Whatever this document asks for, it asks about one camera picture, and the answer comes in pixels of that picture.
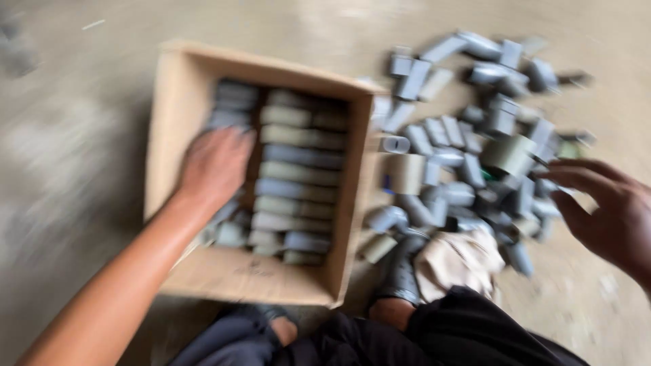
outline stacked fittings in box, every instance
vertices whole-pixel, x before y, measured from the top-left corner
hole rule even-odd
[[[544,46],[540,37],[497,43],[459,31],[416,58],[407,47],[395,48],[389,73],[398,82],[393,110],[382,127],[391,135],[380,143],[382,152],[391,153],[384,188],[395,194],[395,206],[368,215],[367,226],[378,235],[362,249],[362,257],[378,262],[396,245],[395,236],[409,231],[484,228],[518,272],[533,273],[523,240],[544,242],[549,236],[551,221],[559,216],[549,194],[562,189],[535,172],[545,171],[556,157],[580,156],[594,142],[586,131],[558,133],[542,110],[516,101],[532,92],[560,94],[563,85],[584,86],[590,80],[582,72],[559,76],[551,65],[532,58]],[[489,91],[485,107],[467,106],[458,118],[443,115],[405,125],[416,101],[433,100],[454,79],[437,63],[461,52],[479,59],[468,82]],[[441,170],[456,173],[459,181],[442,182]]]
[[[250,247],[286,264],[320,265],[331,245],[332,220],[344,161],[346,104],[252,85],[217,85],[207,127],[246,131],[259,111],[262,161],[253,211],[241,207],[243,189],[220,209],[198,241]]]

